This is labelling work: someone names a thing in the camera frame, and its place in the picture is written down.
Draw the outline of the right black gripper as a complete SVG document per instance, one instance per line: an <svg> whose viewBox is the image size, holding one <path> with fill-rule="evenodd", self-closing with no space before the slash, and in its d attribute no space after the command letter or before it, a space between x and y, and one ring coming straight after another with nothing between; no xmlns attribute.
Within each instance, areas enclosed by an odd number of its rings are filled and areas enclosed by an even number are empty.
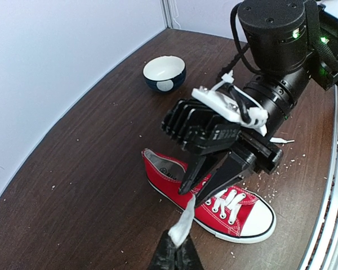
<svg viewBox="0 0 338 270"><path fill-rule="evenodd" d="M228 139L228 146L231 153L196 194L196 207L220 191L240 182L252 172L264 171L272 174L282 159L282 150L279 147L267 138L253 133L236 133ZM192 155L178 193L187 194L207 174L208 156Z"/></svg>

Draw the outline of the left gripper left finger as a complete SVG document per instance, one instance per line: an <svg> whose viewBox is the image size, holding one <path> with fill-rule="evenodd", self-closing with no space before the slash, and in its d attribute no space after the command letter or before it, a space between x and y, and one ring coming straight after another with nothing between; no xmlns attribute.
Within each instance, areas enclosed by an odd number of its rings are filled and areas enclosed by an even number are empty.
<svg viewBox="0 0 338 270"><path fill-rule="evenodd" d="M156 250L149 263L148 269L175 269L175 253L177 247L173 243L168 234L169 230L165 230L159 240Z"/></svg>

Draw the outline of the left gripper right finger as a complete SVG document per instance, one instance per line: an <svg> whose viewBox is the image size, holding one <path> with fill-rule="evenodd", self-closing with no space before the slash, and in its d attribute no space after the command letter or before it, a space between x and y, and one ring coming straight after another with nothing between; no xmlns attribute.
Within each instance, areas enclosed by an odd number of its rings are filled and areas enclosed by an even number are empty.
<svg viewBox="0 0 338 270"><path fill-rule="evenodd" d="M179 270L203 270L204 267L199 258L194 242L190 235L176 251L176 269Z"/></svg>

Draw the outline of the white shoelace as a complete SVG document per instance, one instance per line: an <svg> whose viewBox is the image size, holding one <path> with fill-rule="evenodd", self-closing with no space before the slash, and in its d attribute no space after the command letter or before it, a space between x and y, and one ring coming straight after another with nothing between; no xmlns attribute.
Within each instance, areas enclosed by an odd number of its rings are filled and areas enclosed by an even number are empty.
<svg viewBox="0 0 338 270"><path fill-rule="evenodd" d="M168 232L175 245L184 242L193 222L215 237L236 244L265 241L277 226L272 206L258 194L237 186L217 193L198 208L194 207L194 195L182 203L186 208Z"/></svg>

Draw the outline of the red canvas sneaker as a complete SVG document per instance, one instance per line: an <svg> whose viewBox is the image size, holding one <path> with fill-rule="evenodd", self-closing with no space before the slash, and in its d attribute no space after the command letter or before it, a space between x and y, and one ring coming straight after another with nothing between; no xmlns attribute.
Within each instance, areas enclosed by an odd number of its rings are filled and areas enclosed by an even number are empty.
<svg viewBox="0 0 338 270"><path fill-rule="evenodd" d="M187 163L146 148L142 150L150 185L184 210L208 181L203 178L189 193L179 194ZM277 225L273 208L258 194L230 186L195 209L194 220L215 237L239 244L254 244L268 239Z"/></svg>

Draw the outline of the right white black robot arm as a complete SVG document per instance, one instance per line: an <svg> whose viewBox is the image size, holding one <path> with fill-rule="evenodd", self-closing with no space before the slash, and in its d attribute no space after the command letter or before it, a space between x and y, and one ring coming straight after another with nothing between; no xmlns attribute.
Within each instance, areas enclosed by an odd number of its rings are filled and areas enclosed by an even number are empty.
<svg viewBox="0 0 338 270"><path fill-rule="evenodd" d="M211 89L196 88L178 105L186 115L174 133L193 154L179 194L187 194L216 168L196 197L200 205L253 172L272 173L282 150L270 139L311 79L328 89L338 83L338 53L321 34L337 26L315 1L243 1L231 11L236 34L240 23L247 38L238 48L250 50L257 68L243 89L224 73Z"/></svg>

